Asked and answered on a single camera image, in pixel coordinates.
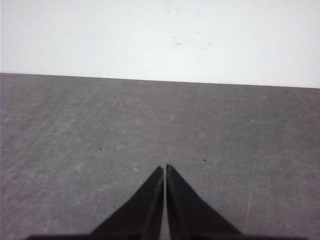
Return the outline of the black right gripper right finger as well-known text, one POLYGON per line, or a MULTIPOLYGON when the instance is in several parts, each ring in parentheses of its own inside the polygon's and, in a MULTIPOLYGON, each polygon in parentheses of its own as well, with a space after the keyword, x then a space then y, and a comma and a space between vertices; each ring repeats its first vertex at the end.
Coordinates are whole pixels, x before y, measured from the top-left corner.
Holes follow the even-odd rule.
POLYGON ((166 166, 166 205, 172 240, 227 240, 243 236, 171 164, 166 166))

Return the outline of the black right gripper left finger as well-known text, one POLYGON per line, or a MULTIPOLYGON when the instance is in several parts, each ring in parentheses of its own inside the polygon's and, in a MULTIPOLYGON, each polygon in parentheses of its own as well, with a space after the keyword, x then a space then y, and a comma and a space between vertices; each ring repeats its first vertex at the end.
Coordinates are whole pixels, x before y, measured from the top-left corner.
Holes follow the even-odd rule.
POLYGON ((158 240, 164 210, 164 170, 157 167, 133 196, 91 234, 103 240, 158 240))

